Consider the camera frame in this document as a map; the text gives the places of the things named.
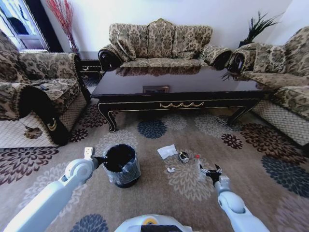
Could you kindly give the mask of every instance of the potted plant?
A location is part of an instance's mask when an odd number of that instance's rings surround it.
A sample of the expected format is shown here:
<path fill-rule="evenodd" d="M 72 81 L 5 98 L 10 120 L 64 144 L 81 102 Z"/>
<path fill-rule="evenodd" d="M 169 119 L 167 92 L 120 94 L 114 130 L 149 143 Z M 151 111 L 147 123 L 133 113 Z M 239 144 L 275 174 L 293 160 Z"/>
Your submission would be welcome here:
<path fill-rule="evenodd" d="M 254 17 L 251 18 L 251 24 L 249 26 L 249 34 L 248 37 L 244 41 L 240 41 L 239 47 L 252 43 L 253 39 L 260 34 L 265 28 L 268 28 L 272 25 L 277 24 L 278 22 L 275 22 L 275 20 L 281 15 L 274 16 L 270 19 L 264 19 L 267 15 L 261 15 L 261 12 L 258 11 L 258 20 L 256 20 Z"/>

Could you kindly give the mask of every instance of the coffee table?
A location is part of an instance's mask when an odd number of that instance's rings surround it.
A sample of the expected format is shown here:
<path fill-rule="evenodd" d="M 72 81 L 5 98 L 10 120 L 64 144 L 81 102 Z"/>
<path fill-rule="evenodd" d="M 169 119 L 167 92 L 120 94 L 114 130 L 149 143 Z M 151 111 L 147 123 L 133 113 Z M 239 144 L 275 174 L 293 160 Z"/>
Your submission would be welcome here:
<path fill-rule="evenodd" d="M 106 72 L 91 94 L 98 109 L 116 131 L 114 111 L 239 108 L 233 124 L 273 90 L 251 80 L 222 78 L 226 70 L 210 67 L 117 68 Z"/>

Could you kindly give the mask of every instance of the floral carpet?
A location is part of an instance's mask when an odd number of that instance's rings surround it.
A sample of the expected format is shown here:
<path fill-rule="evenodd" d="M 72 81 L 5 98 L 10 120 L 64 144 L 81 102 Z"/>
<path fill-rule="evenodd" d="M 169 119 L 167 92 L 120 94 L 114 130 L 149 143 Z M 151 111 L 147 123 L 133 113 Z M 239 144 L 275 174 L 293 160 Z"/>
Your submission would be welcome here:
<path fill-rule="evenodd" d="M 113 113 L 118 130 L 110 133 L 92 101 L 66 146 L 0 150 L 0 230 L 59 179 L 70 161 L 81 158 L 85 146 L 95 147 L 96 156 L 102 156 L 110 146 L 125 143 L 136 149 L 138 182 L 118 188 L 98 168 L 74 191 L 47 231 L 112 232 L 124 220 L 144 214 L 172 216 L 194 231 L 233 231 L 211 180 L 201 178 L 197 154 L 205 168 L 216 163 L 223 169 L 231 189 L 270 231 L 309 231 L 308 157 L 251 113 L 228 126 L 231 114 L 226 109 Z M 157 149 L 171 144 L 188 153 L 188 163 L 177 156 L 161 159 Z M 168 167 L 175 172 L 169 173 Z"/>

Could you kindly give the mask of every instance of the floor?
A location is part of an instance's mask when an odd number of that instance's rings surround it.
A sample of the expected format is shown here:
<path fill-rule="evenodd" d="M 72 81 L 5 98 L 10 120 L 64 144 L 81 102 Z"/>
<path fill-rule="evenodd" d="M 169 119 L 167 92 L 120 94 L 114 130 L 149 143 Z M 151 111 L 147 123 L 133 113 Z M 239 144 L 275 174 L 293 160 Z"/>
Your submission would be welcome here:
<path fill-rule="evenodd" d="M 231 180 L 231 189 L 270 231 L 305 232 L 309 228 L 308 157 L 288 138 L 251 113 L 235 126 L 226 119 L 232 111 L 187 110 L 115 113 L 118 131 L 88 106 L 63 147 L 0 151 L 0 230 L 47 184 L 63 175 L 67 164 L 83 157 L 84 147 L 96 156 L 114 144 L 136 149 L 141 177 L 127 189 L 110 183 L 98 168 L 50 225 L 49 232 L 112 232 L 124 220 L 144 214 L 176 218 L 194 231 L 231 232 L 217 203 L 210 179 L 201 178 L 198 161 L 206 168 L 218 164 Z M 157 149 L 175 144 L 190 160 L 162 160 Z M 174 167 L 169 173 L 167 168 Z"/>

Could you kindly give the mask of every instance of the table leg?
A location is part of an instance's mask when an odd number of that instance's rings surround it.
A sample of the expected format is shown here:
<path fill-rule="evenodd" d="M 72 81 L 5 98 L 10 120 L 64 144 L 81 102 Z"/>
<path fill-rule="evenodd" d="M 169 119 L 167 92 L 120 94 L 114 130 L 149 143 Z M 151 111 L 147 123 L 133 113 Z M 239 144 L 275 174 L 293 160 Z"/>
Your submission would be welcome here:
<path fill-rule="evenodd" d="M 111 111 L 108 109 L 105 109 L 102 106 L 98 106 L 98 110 L 100 111 L 100 113 L 102 114 L 102 116 L 106 119 L 106 121 L 108 122 L 108 124 L 110 125 L 109 131 L 110 132 L 115 132 L 116 128 L 117 128 L 117 124 L 115 119 L 113 118 L 113 116 L 111 115 Z"/>
<path fill-rule="evenodd" d="M 233 125 L 237 119 L 239 119 L 241 116 L 243 116 L 245 113 L 250 111 L 252 108 L 254 108 L 260 100 L 254 100 L 252 103 L 245 105 L 243 107 L 240 107 L 228 120 L 228 125 Z"/>

